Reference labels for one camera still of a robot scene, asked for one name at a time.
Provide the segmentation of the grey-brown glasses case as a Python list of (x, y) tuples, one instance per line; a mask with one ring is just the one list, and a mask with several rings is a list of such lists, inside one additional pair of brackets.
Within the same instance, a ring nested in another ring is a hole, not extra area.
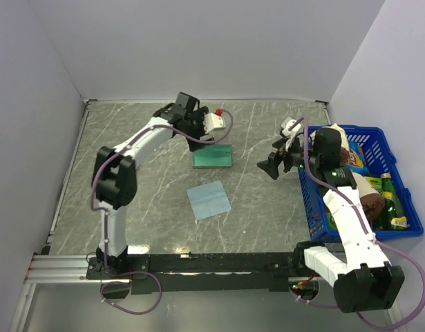
[(207, 145), (192, 154), (193, 168), (227, 168), (232, 166), (231, 145)]

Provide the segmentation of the light blue cleaning cloth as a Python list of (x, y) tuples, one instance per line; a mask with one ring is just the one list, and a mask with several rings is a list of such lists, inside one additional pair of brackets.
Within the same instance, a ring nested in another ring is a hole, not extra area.
[(188, 189), (187, 196), (197, 221), (218, 216), (232, 209), (221, 181), (214, 181)]

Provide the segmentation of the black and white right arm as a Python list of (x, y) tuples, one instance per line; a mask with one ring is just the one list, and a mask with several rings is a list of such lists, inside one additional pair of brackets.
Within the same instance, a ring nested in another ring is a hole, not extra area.
[(340, 131), (320, 128), (312, 142), (300, 142), (299, 132), (300, 126), (288, 124), (272, 145), (275, 151), (257, 165), (273, 179), (279, 176), (280, 164), (286, 172), (297, 167), (307, 173), (334, 219), (346, 260), (336, 258), (323, 244), (298, 245), (294, 270), (300, 275), (314, 271), (324, 278), (344, 313), (390, 308), (404, 283), (404, 273), (390, 263), (368, 225), (359, 186), (352, 171), (341, 164)]

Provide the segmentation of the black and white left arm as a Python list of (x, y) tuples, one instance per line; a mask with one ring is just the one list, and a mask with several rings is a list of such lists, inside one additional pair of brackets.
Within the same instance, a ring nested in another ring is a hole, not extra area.
[(179, 93), (175, 102), (158, 109), (137, 133), (117, 146), (103, 146), (96, 156), (91, 181), (91, 209), (101, 212), (102, 235), (97, 259), (110, 277), (128, 270), (126, 208), (138, 190), (137, 169), (162, 143), (179, 134), (189, 141), (190, 150), (205, 145), (209, 109), (200, 100)]

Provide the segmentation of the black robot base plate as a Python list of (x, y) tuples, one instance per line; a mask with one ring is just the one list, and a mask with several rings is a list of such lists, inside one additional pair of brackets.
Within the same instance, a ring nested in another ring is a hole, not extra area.
[(164, 292), (236, 291), (267, 289), (288, 292), (296, 280), (307, 280), (314, 271), (292, 252), (144, 254), (122, 257), (107, 272), (101, 257), (88, 261), (86, 278), (131, 282), (133, 295)]

